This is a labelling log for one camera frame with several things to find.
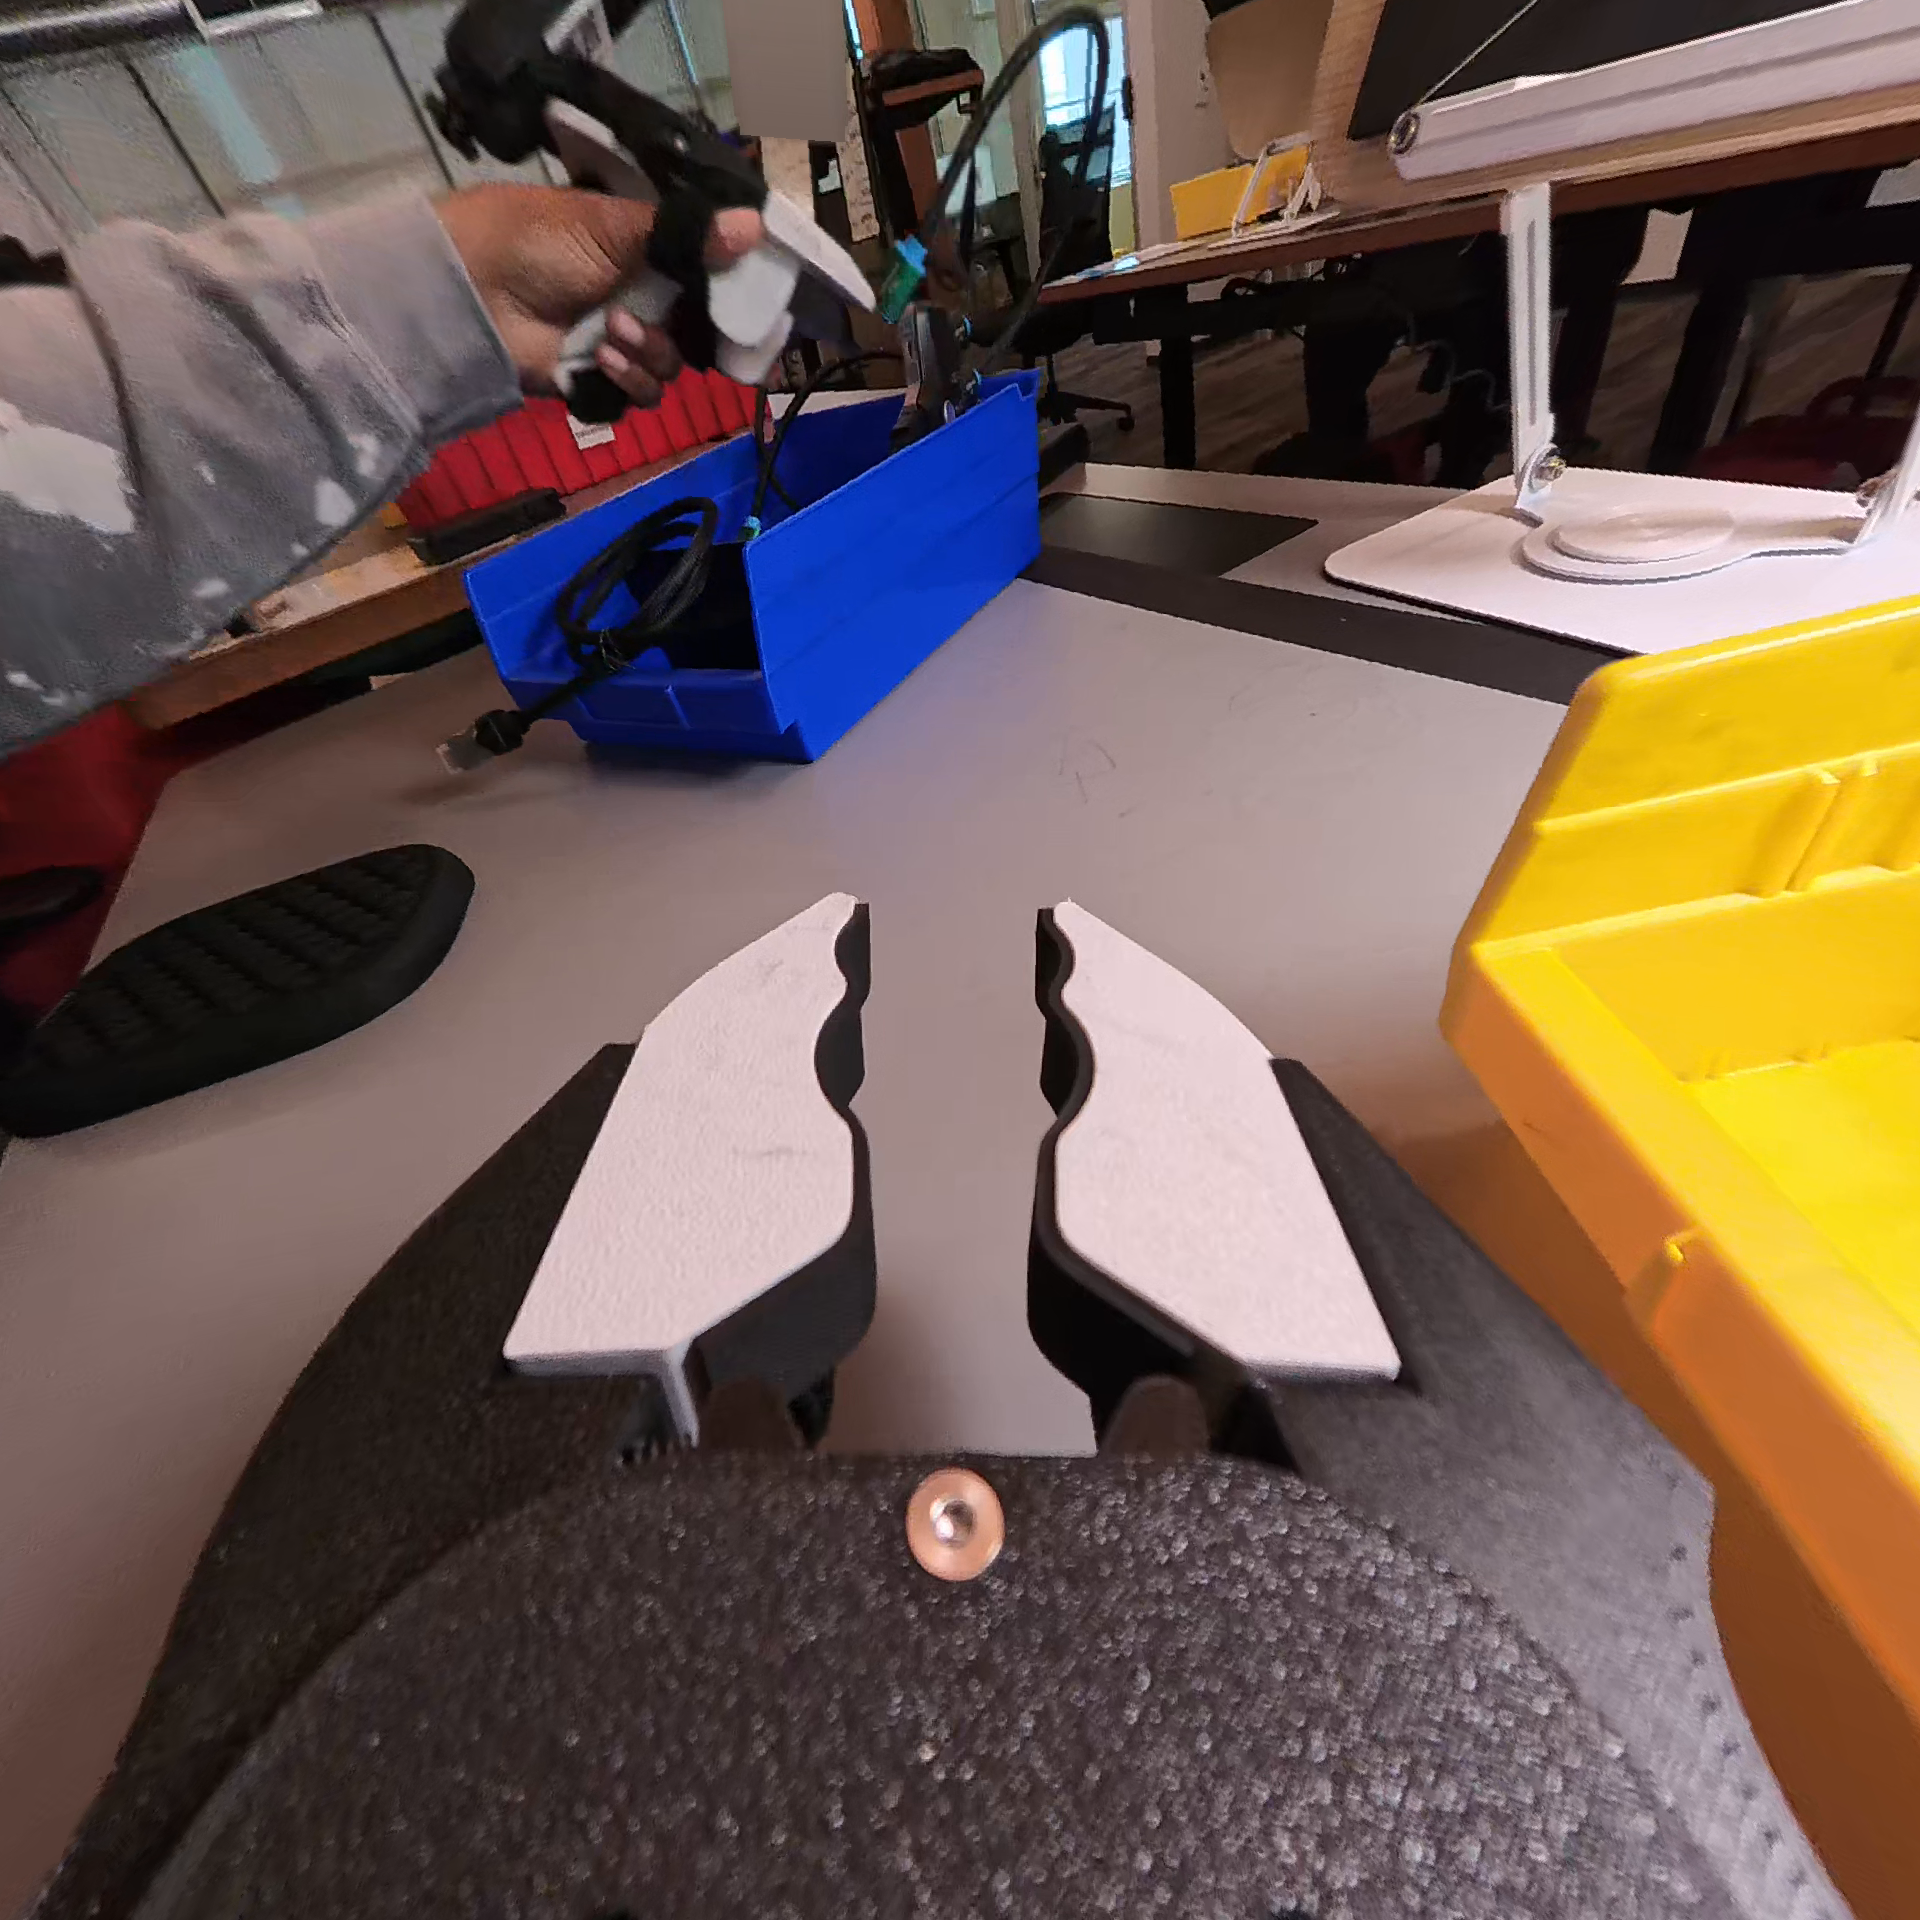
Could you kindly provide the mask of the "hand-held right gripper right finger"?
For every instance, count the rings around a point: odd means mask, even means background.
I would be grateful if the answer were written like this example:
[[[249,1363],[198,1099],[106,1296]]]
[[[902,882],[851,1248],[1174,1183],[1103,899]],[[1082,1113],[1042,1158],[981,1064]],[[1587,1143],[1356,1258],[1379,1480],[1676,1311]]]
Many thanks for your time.
[[[1170,1380],[1210,1444],[1271,1388],[1396,1388],[1401,1350],[1282,1084],[1230,1007],[1075,902],[1037,913],[1029,1334],[1106,1444]]]

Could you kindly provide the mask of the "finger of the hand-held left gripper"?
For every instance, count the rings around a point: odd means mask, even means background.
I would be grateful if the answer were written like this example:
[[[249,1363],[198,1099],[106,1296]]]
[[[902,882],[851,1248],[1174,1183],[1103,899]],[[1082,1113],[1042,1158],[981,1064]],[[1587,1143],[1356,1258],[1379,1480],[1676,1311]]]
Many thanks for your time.
[[[740,386],[766,386],[793,329],[803,262],[783,244],[761,244],[709,271],[710,361]]]
[[[753,251],[753,314],[793,310],[801,288],[862,314],[875,310],[873,287],[852,255],[801,203],[769,187],[758,206],[758,244]]]

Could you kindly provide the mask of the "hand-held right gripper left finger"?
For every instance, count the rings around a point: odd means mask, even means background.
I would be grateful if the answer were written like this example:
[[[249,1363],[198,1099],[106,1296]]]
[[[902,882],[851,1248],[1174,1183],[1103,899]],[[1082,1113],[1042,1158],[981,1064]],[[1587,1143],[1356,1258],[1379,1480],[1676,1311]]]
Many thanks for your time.
[[[877,1299],[852,1112],[871,978],[871,910],[828,895],[642,1030],[502,1340],[511,1375],[647,1380],[683,1444],[758,1385],[821,1443]]]

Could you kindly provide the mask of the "black cable teal plug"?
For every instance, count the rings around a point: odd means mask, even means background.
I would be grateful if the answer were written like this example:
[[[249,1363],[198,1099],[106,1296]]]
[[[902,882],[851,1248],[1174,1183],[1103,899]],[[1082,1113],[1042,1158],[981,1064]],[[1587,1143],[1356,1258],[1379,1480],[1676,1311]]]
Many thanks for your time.
[[[1051,19],[1037,24],[1019,46],[1002,59],[998,74],[982,90],[978,103],[966,112],[966,122],[954,151],[945,164],[945,174],[935,191],[933,206],[922,218],[919,231],[905,240],[894,242],[886,275],[879,282],[877,311],[884,322],[895,326],[908,305],[922,297],[927,283],[927,259],[937,234],[946,226],[948,199],[957,185],[971,178],[975,150],[990,132],[995,116],[1005,108],[1017,86],[1031,66],[1035,66],[1045,51],[1066,36],[1082,33],[1087,36],[1087,115],[1106,108],[1106,88],[1114,71],[1114,48],[1109,25],[1098,6],[1066,6]],[[987,366],[998,369],[1019,353],[1019,331],[1041,305],[1041,266],[1027,283],[1019,299],[1003,314],[997,346],[986,350]]]

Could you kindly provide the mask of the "silver multiport hub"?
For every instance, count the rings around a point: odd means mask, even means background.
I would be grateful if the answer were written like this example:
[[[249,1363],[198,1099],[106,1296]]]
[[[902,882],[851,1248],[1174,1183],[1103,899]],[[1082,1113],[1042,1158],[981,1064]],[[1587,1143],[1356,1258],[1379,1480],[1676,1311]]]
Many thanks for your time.
[[[970,353],[995,347],[1002,322],[1002,311],[991,311],[975,326],[970,315],[931,299],[916,299],[902,310],[895,329],[902,359],[902,408],[886,444],[892,455],[922,444],[986,400],[986,376]]]

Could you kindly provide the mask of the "blue storage bin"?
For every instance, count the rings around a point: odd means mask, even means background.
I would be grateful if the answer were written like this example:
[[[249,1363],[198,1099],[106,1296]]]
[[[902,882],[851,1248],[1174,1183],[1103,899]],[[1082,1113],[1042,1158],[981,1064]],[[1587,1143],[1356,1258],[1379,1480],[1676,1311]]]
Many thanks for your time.
[[[467,598],[507,702],[452,774],[535,723],[625,753],[817,761],[1041,554],[1033,374],[890,452],[899,395],[804,411],[757,540],[734,440],[483,560]]]

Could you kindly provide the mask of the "yellow storage bin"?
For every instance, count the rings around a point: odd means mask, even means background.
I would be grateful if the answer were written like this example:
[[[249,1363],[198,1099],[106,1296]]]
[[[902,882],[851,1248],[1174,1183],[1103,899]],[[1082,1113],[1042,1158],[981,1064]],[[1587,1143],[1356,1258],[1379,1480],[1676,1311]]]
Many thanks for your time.
[[[1524,1290],[1716,1489],[1734,1683],[1858,1915],[1915,1915],[1915,602],[1602,668],[1443,1031],[1555,1196]]]

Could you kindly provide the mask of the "person's left forearm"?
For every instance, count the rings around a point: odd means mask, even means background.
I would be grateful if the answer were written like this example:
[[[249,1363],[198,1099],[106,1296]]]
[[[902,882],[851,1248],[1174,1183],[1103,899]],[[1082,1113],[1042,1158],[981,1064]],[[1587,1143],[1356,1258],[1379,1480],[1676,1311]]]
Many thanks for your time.
[[[418,191],[110,224],[6,287],[4,754],[153,683],[519,399]]]

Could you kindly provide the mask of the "person's left hand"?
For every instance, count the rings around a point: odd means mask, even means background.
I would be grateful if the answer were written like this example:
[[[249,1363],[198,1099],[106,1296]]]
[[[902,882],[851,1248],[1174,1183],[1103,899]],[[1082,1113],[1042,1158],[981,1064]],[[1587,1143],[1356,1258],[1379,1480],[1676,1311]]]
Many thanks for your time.
[[[437,212],[527,395],[561,393],[566,339],[644,266],[655,222],[655,209],[634,199],[527,183],[459,187]],[[725,209],[707,234],[707,266],[727,267],[761,238],[757,211]],[[681,350],[659,328],[615,311],[593,361],[644,409],[678,376]]]

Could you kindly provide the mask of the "red ribbed bin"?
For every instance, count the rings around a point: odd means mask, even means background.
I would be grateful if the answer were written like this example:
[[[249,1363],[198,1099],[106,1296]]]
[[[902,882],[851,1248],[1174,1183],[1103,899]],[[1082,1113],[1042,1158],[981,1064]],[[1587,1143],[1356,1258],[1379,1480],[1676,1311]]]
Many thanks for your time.
[[[653,408],[612,423],[582,423],[563,400],[527,399],[445,444],[382,518],[420,534],[526,491],[575,497],[731,440],[753,426],[755,403],[755,386],[694,369],[670,380]]]

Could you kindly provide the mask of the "black standing desk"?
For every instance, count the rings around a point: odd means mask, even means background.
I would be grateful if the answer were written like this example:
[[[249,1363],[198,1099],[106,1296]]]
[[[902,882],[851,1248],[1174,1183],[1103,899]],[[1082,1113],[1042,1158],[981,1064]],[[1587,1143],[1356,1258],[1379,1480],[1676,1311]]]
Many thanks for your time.
[[[982,90],[986,79],[966,51],[899,51],[857,63],[855,105],[884,238],[914,235],[933,206],[942,164],[927,126],[946,108],[975,105]]]

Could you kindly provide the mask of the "black office chair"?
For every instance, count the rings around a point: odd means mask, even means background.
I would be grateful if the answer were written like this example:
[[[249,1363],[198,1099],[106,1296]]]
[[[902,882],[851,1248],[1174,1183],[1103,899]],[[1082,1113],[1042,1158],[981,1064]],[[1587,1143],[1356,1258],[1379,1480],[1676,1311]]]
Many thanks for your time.
[[[1115,110],[1098,108],[1041,138],[1041,287],[1067,282],[1114,263],[1114,147]],[[1058,376],[1058,355],[1078,343],[1091,321],[1076,305],[1035,305],[1019,331],[1019,355],[1045,374],[1041,418],[1046,426],[1078,423],[1082,415],[1115,416],[1122,434],[1137,415],[1124,400],[1070,392]]]

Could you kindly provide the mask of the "black power bank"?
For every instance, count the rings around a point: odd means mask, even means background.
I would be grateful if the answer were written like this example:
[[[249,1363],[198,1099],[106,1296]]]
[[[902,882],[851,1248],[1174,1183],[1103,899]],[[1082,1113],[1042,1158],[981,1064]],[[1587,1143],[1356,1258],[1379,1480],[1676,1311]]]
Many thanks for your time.
[[[454,567],[501,545],[515,545],[566,514],[556,490],[526,490],[485,510],[469,510],[409,536],[409,546],[428,567]]]

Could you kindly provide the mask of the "small yellow bin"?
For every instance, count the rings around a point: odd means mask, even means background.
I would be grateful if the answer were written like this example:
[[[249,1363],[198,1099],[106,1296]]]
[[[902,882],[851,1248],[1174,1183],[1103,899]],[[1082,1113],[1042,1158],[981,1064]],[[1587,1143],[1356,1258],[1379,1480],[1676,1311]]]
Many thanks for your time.
[[[1308,171],[1308,147],[1291,147],[1179,182],[1169,191],[1174,238],[1198,242],[1285,219],[1303,199]]]

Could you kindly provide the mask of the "black wrist rest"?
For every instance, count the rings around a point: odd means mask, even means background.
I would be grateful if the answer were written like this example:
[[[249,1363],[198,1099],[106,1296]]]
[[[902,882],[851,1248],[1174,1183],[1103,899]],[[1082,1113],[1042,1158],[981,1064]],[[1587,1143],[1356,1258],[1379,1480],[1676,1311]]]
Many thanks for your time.
[[[4,1136],[68,1136],[349,1035],[439,972],[473,891],[458,855],[414,844],[148,928],[4,1044]]]

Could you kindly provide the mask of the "wooden desk black legs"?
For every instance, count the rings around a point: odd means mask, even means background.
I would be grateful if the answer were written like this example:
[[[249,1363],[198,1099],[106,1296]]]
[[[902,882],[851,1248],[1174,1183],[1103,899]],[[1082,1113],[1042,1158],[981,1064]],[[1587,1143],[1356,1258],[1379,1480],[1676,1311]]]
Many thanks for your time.
[[[1754,151],[1641,164],[1548,185],[1548,218],[1609,218],[1619,209],[1689,211],[1822,176],[1887,171],[1918,156],[1915,112]],[[1413,326],[1469,295],[1469,251],[1503,238],[1517,187],[1403,209],[1338,209],[1321,224],[1265,224],[1244,238],[1127,256],[1041,291],[1037,315],[1070,346],[1155,346],[1169,467],[1196,465],[1193,350],[1258,331]]]

